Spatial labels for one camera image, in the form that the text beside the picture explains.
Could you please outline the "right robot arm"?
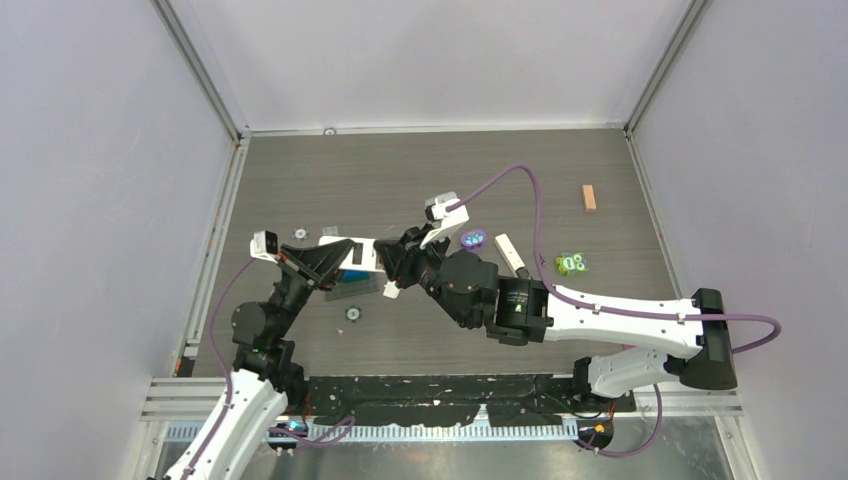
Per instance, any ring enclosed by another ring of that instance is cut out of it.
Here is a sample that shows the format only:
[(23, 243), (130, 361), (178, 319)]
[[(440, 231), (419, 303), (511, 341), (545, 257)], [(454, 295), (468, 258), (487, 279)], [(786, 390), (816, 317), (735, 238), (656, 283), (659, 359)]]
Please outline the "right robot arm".
[(448, 253), (448, 241), (428, 242), (426, 235), (414, 227), (398, 239), (375, 241), (389, 295), (418, 285), (459, 327), (482, 328), (501, 344), (589, 340), (626, 345), (617, 354), (575, 361), (570, 392), (584, 410), (665, 381), (717, 391), (738, 385), (726, 322), (700, 318), (723, 313), (723, 298), (715, 289), (701, 288), (676, 301), (602, 297), (598, 306), (590, 299), (574, 305), (563, 299), (567, 288), (548, 290), (528, 276), (504, 276), (477, 254)]

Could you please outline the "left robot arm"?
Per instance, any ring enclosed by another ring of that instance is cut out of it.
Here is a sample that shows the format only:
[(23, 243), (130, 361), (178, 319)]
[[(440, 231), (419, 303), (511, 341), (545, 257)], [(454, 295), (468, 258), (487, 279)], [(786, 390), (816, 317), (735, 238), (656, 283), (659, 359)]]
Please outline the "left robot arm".
[(295, 344), (286, 335), (316, 291), (330, 290), (355, 243), (350, 239), (295, 248), (270, 231), (249, 243), (251, 262), (274, 264), (280, 279), (269, 298), (245, 302), (232, 314), (231, 362), (220, 360), (225, 388), (183, 455), (165, 473), (168, 479), (238, 479), (266, 442), (281, 414), (298, 412), (307, 398), (304, 369), (292, 360)]

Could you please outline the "white remote control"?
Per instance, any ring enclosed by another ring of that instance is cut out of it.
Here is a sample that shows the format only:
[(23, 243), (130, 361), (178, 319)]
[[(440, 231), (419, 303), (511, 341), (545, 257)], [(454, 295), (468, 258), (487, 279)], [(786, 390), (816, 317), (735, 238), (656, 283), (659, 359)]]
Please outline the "white remote control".
[(352, 250), (341, 263), (342, 270), (386, 274), (384, 262), (376, 250), (376, 239), (323, 235), (319, 238), (318, 245), (324, 246), (342, 240), (353, 241)]

